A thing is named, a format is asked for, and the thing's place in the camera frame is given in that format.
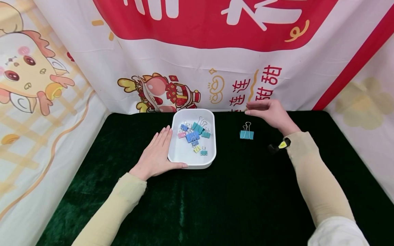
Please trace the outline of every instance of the white sleeve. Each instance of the white sleeve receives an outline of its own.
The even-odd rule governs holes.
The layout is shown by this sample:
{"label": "white sleeve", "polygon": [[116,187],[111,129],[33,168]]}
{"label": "white sleeve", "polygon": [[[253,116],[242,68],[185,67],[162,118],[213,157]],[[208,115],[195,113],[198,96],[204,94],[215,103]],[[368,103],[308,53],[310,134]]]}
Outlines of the white sleeve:
{"label": "white sleeve", "polygon": [[357,224],[345,217],[325,219],[316,228],[308,246],[369,246]]}

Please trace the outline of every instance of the green velvet cloth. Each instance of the green velvet cloth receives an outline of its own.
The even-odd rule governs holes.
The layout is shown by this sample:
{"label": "green velvet cloth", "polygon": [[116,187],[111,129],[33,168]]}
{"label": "green velvet cloth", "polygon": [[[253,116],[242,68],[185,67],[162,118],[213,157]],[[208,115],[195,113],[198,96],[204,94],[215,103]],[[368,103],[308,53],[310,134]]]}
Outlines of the green velvet cloth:
{"label": "green velvet cloth", "polygon": [[[150,178],[112,245],[307,244],[315,227],[293,166],[285,150],[271,155],[267,149],[281,141],[280,133],[244,113],[214,114],[217,155],[212,165]],[[370,245],[392,242],[394,205],[331,117],[325,112],[289,114],[315,139]],[[71,245],[155,132],[171,124],[172,117],[110,115],[38,245]],[[239,138],[246,121],[252,123],[254,140]],[[195,155],[191,147],[190,154]]]}

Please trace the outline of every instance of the cartoon mascot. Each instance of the cartoon mascot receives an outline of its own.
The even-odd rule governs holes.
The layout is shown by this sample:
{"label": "cartoon mascot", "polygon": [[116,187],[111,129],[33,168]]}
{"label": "cartoon mascot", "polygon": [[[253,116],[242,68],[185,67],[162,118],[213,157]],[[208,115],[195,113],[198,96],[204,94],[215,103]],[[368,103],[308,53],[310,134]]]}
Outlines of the cartoon mascot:
{"label": "cartoon mascot", "polygon": [[142,112],[176,112],[183,108],[197,108],[195,103],[200,102],[200,92],[191,91],[186,85],[178,83],[175,75],[168,76],[168,79],[158,73],[133,76],[131,79],[121,78],[118,85],[124,91],[131,93],[137,91],[141,102],[137,104],[137,109]]}
{"label": "cartoon mascot", "polygon": [[53,58],[48,41],[38,32],[24,30],[20,13],[0,2],[0,103],[11,102],[17,109],[33,113],[37,101],[48,115],[52,100],[61,90],[73,86],[62,63]]}

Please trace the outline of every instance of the beige sleeve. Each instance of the beige sleeve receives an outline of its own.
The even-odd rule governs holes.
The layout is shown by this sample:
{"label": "beige sleeve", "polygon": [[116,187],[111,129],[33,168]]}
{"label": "beige sleeve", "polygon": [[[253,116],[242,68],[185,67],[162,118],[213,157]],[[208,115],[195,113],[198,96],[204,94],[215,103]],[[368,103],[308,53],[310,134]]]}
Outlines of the beige sleeve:
{"label": "beige sleeve", "polygon": [[72,246],[109,246],[125,217],[138,204],[147,183],[126,173]]}
{"label": "beige sleeve", "polygon": [[287,153],[315,226],[332,216],[343,216],[354,221],[343,190],[322,161],[309,132],[296,132],[286,137],[291,140]]}

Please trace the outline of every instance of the white container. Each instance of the white container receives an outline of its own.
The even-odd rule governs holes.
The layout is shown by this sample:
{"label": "white container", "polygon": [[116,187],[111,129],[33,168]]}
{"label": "white container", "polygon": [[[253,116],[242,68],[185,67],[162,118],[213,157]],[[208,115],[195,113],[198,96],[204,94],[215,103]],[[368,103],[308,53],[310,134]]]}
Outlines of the white container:
{"label": "white container", "polygon": [[[186,138],[178,138],[179,128],[184,121],[193,124],[199,117],[203,117],[207,125],[204,128],[209,129],[210,138],[201,137],[198,140],[200,148],[205,146],[208,155],[201,155],[200,151],[195,153],[191,143]],[[183,162],[189,165],[186,169],[204,169],[211,165],[216,157],[216,134],[215,134],[215,117],[207,109],[182,109],[178,111],[173,118],[172,123],[173,135],[171,137],[168,159],[171,162]]]}

